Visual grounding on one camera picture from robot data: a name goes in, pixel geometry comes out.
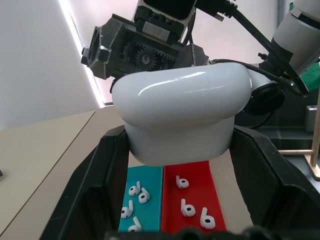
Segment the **green cloth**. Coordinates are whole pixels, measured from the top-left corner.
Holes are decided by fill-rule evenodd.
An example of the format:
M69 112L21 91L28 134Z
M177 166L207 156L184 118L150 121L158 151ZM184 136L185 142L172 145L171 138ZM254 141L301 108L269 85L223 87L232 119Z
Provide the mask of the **green cloth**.
M320 59L301 74L301 79L309 92L320 87Z

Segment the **red plastic tray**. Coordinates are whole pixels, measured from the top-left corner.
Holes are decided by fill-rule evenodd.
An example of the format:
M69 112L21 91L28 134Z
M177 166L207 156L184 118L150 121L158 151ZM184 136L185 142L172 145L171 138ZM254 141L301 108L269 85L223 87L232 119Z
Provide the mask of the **red plastic tray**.
M176 176L187 179L189 187L180 189ZM195 215L185 217L181 213L181 199L193 205ZM202 208L214 217L216 227L203 229L200 225ZM169 165L164 167L162 188L161 231L175 234L185 227L195 227L204 233L225 231L226 225L208 161Z

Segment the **white earbud charging case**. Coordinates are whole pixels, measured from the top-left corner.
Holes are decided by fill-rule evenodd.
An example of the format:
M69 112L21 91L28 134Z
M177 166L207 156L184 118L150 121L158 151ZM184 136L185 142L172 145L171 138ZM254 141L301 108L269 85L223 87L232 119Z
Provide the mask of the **white earbud charging case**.
M251 93L243 65L218 63L126 75L114 84L112 100L134 157L167 166L222 155Z

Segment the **teal plastic tray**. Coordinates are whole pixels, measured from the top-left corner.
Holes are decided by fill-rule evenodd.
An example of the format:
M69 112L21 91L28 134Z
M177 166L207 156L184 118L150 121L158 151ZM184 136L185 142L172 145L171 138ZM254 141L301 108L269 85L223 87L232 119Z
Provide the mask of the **teal plastic tray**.
M137 196L130 196L129 190L137 182L150 194L150 200L139 203ZM159 166L134 166L127 171L126 188L122 205L129 206L133 201L133 213L129 218L121 219L119 232L126 232L134 224L133 217L137 217L144 232L158 232L161 229L162 192L163 192L163 168Z

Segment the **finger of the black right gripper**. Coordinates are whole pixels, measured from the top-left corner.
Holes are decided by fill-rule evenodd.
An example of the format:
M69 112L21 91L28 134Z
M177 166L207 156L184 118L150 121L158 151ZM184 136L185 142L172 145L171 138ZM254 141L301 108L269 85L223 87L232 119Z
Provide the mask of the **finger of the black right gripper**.
M196 67L208 64L209 57L205 54L202 47L189 44L186 46L186 66Z
M82 49L80 63L88 67L97 78L106 80L107 62L111 55L109 46L110 21L94 28L89 46Z

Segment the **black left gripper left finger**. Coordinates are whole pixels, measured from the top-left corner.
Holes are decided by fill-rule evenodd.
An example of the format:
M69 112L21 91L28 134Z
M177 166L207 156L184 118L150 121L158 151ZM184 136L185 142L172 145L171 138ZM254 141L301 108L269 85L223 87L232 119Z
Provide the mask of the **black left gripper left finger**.
M39 240L106 240L119 228L127 184L129 140L108 130L71 175Z

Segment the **light wooden frame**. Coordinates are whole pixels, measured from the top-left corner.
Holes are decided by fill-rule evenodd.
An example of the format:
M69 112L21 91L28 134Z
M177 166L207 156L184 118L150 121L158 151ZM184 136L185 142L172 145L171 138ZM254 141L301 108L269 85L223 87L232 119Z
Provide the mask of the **light wooden frame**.
M320 131L314 130L311 149L278 150L282 155L303 155L313 178L320 182L318 156L320 149Z

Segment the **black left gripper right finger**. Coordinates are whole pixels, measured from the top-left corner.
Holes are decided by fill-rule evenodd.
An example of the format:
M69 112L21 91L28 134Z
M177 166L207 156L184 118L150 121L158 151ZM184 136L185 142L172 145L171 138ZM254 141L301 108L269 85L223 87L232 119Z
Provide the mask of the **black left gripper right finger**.
M268 137L236 126L229 152L255 226L277 240L320 240L320 193Z

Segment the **white earbud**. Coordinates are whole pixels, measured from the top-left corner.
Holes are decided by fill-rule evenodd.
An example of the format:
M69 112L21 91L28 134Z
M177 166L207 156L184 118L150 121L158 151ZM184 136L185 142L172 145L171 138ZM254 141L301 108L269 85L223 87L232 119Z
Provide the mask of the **white earbud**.
M176 181L176 186L179 188L179 189L186 189L189 187L189 181L186 179L186 178L180 178L179 175L177 175L175 177L175 181Z
M196 214L195 207L192 204L186 204L186 200L184 198L180 201L180 210L184 217L193 217Z
M142 231L142 225L138 219L137 216L134 216L133 217L133 225L131 225L129 228L128 228L128 232L141 232Z
M133 200L129 200L128 206L122 207L120 217L122 219L127 219L132 216L133 212L134 212L134 203L133 203Z
M205 230L212 230L216 227L216 221L213 216L208 215L206 207L203 207L201 211L200 226Z
M141 188L141 193L138 196L138 201L140 204L145 204L151 199L150 193L147 191L146 188Z
M138 196L141 192L141 182L137 181L136 185L133 185L129 188L128 194L132 197Z

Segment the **grey box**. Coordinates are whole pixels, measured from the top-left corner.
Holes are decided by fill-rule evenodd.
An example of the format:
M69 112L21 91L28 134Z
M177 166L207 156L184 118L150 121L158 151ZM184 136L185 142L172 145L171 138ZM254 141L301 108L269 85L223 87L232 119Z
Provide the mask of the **grey box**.
M307 132L313 132L315 127L317 106L316 105L307 105L305 108L305 130Z

